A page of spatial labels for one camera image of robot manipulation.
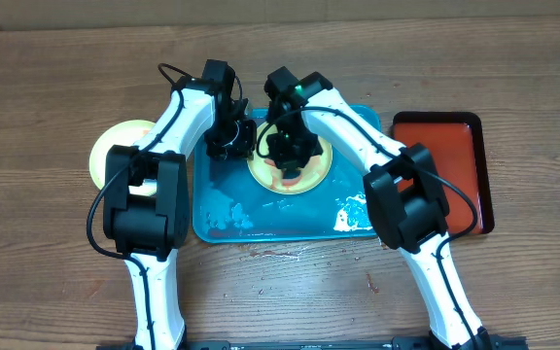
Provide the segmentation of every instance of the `wooden table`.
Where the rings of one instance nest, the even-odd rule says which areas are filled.
[[[287,65],[319,70],[384,127],[403,110],[479,114],[496,229],[456,242],[457,268],[491,333],[560,348],[560,17],[525,17],[0,32],[0,349],[132,339],[124,264],[85,237],[89,151],[110,126],[160,115],[158,62],[199,74],[210,57],[235,68],[255,106],[266,75]],[[253,257],[265,250],[299,259]],[[190,232],[178,271],[191,339],[429,327],[403,259],[377,239],[210,246]]]

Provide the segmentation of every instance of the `dark blue object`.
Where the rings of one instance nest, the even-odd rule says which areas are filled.
[[[367,106],[351,108],[379,129]],[[264,122],[266,109],[252,118]],[[314,189],[280,194],[261,186],[246,160],[216,161],[198,142],[193,166],[193,230],[210,243],[374,237],[368,220],[363,177],[336,149],[328,176]]]

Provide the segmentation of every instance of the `round plate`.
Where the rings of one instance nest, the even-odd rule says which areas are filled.
[[[92,152],[89,154],[89,175],[94,185],[102,189],[105,185],[105,157],[114,145],[131,146],[146,135],[155,126],[149,121],[121,122],[105,131],[96,140]],[[144,184],[140,187],[129,186],[131,194],[153,195],[157,190],[155,182]]]
[[[266,125],[266,122],[259,125],[257,137]],[[276,132],[276,126],[273,125],[267,131],[267,134]],[[332,145],[321,137],[319,137],[319,143],[323,148],[323,153],[320,156],[311,157],[294,179],[284,179],[282,170],[275,167],[273,160],[261,158],[256,152],[254,152],[254,157],[248,160],[248,168],[257,182],[272,192],[281,194],[305,193],[319,185],[326,178],[332,166]],[[259,147],[261,154],[267,154],[266,138],[261,140]]]

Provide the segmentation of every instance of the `white arm segment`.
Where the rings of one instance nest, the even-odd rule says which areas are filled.
[[[176,290],[176,255],[172,249],[165,262],[158,262],[157,257],[145,254],[131,254],[135,260],[148,268],[148,284],[151,303],[151,317],[155,333],[157,350],[176,350],[185,331],[185,321],[179,310]],[[144,350],[151,350],[151,335],[147,329],[146,301],[144,300],[144,282],[140,269],[133,262],[124,261],[133,282],[135,311],[137,313],[137,334],[135,344]]]
[[[455,311],[453,300],[446,290],[444,280],[438,268],[436,250],[438,245],[446,238],[448,238],[448,233],[444,236],[436,234],[421,244],[420,253],[418,254],[411,254],[403,248],[399,250],[405,258],[414,276],[414,280],[416,280],[423,300],[425,300],[432,332],[442,344],[452,348],[455,344],[466,343],[471,337],[459,314]],[[468,303],[448,244],[442,248],[441,254],[443,257],[442,265],[444,266],[444,271],[453,294],[462,312],[464,312],[464,317],[466,317],[472,333],[477,335],[477,330],[481,327],[481,321],[476,317],[471,305]]]
[[[370,137],[395,156],[399,155],[400,148],[405,147],[403,143],[383,135],[354,112],[335,88],[324,89],[310,97],[306,107],[328,107],[343,112],[353,118]],[[377,149],[371,145],[365,136],[343,117],[319,111],[304,111],[301,113],[301,117],[310,131],[330,142],[363,174],[369,173],[370,168],[375,164],[381,165],[390,161],[389,157],[377,152]]]
[[[362,119],[345,103],[335,88],[323,90],[310,97],[306,106],[328,107],[340,110],[353,118],[373,140],[377,141],[393,155],[399,155],[399,149],[405,147],[401,142],[383,135],[379,130],[370,126],[368,122]],[[383,165],[390,161],[389,157],[378,153],[365,136],[343,117],[335,116],[330,112],[318,111],[304,111],[301,113],[301,116],[304,124],[310,131],[330,142],[363,174],[369,173],[370,168],[375,164]],[[446,237],[448,237],[448,233],[444,236],[435,235],[421,244],[421,251],[418,254],[411,254],[404,249],[400,250],[403,257],[407,260],[407,265],[416,280],[423,300],[425,300],[432,332],[443,344],[451,348],[455,344],[466,343],[470,340],[470,336],[459,314],[453,307],[453,301],[444,286],[444,280],[438,269],[438,261],[435,258],[438,245]],[[448,277],[451,289],[473,333],[477,334],[481,321],[476,317],[466,299],[466,294],[455,270],[448,244],[442,248],[441,253],[444,257],[442,261],[444,271]]]
[[[185,155],[186,158],[192,153],[195,143],[208,130],[215,120],[215,103],[213,96],[204,91],[184,88],[182,90],[185,103],[183,111],[178,116],[176,122],[170,127],[161,142],[156,144],[150,152],[165,153],[173,151],[177,154]],[[172,92],[172,100],[161,118],[157,121],[151,131],[134,143],[143,149],[150,144],[165,125],[174,117],[179,107],[180,97],[177,91]]]

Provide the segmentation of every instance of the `wood grain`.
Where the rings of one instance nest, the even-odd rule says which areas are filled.
[[[0,0],[0,30],[560,16],[560,0]]]
[[[134,336],[126,269],[84,233],[89,150],[115,123],[160,115],[158,62],[198,74],[211,57],[230,62],[255,106],[266,74],[287,65],[319,70],[384,127],[404,110],[478,113],[496,229],[455,244],[459,273],[490,332],[560,348],[560,17],[515,17],[0,32],[0,349]],[[298,259],[251,257],[265,250]],[[191,339],[429,327],[403,259],[376,239],[211,246],[190,232],[178,270]]]

